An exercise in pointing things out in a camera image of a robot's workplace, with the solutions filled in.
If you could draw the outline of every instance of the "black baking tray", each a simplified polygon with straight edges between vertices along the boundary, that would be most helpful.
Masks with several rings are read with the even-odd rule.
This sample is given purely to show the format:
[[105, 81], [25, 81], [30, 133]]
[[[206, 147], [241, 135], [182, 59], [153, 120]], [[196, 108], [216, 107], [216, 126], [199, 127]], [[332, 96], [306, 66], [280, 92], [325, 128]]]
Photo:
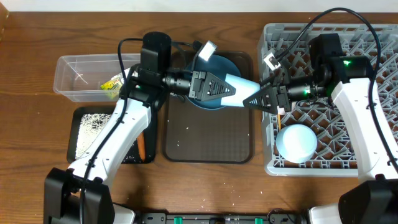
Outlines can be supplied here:
[[[70, 129], [70, 136], [69, 136], [69, 145], [68, 145], [68, 152], [67, 152], [67, 161], [72, 163], [75, 161], [76, 156], [76, 145], [77, 139], [79, 134], [79, 127], [81, 118], [85, 114], [112, 114], [114, 111], [115, 106], [84, 106], [81, 108], [77, 108], [73, 113], [72, 118], [72, 126]], [[156, 132], [157, 126], [157, 116], [153, 116], [149, 127], [144, 131], [145, 136], [145, 150], [146, 150], [146, 158], [143, 162], [139, 157], [138, 153], [138, 146], [136, 144], [137, 141], [134, 141], [134, 144], [130, 147], [130, 150], [126, 154], [124, 160], [122, 161], [123, 164], [140, 164], [140, 163], [150, 163], [155, 159], [155, 143], [156, 143], [156, 135], [153, 136], [149, 134], [150, 131], [155, 129]]]
[[[191, 61], [194, 52], [185, 52]], [[253, 79], [251, 57], [244, 52], [217, 52], [231, 60], [243, 78]], [[173, 67], [183, 67], [181, 54], [172, 55]], [[165, 120], [164, 156], [173, 162], [243, 164], [254, 154], [254, 112], [226, 107], [204, 110], [188, 100], [170, 97]]]

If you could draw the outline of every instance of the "white wall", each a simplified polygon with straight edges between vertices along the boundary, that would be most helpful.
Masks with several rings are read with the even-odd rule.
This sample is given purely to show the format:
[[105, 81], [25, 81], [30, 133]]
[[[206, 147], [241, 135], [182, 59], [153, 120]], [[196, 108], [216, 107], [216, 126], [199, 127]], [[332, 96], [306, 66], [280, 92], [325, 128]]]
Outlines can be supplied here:
[[398, 0], [0, 0], [9, 11], [398, 12]]

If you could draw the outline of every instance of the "round white object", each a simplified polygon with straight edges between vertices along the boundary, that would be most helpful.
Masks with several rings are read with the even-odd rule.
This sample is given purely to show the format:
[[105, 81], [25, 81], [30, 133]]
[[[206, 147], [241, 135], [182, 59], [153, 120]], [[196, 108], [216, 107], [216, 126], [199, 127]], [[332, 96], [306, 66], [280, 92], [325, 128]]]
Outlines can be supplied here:
[[284, 127], [276, 137], [279, 154], [290, 162], [302, 163], [311, 159], [317, 150], [318, 140], [307, 126], [293, 124]]

